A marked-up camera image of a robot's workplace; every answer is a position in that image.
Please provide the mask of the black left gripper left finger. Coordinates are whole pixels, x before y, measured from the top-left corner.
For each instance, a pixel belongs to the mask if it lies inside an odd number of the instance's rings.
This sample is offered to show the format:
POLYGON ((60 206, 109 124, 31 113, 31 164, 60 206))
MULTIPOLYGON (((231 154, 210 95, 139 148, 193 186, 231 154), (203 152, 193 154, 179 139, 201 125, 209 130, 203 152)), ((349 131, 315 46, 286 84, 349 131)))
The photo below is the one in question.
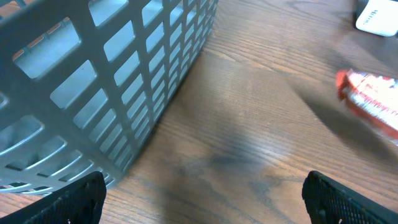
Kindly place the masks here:
POLYGON ((71 223, 100 222, 106 184, 103 174, 94 171, 50 195, 1 218, 1 223, 71 223))

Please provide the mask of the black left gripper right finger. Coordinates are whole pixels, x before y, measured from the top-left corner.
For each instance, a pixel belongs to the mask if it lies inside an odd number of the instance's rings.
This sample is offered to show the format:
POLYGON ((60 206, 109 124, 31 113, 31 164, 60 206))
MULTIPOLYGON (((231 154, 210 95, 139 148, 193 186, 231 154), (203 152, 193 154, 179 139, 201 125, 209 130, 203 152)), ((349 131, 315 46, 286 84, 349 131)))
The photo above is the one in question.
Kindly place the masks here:
POLYGON ((397 213, 319 171, 308 173, 302 198, 312 224, 397 224, 397 213))

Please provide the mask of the red chocolate bar wrapper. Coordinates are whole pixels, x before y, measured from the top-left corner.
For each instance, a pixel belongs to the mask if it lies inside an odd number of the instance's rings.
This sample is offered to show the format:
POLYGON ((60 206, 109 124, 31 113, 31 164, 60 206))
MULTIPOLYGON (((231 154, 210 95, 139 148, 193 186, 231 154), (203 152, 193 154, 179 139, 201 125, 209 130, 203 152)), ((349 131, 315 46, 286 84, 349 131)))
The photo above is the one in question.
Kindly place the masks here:
POLYGON ((397 144, 397 80, 357 70, 335 76, 338 98, 356 116, 397 144))

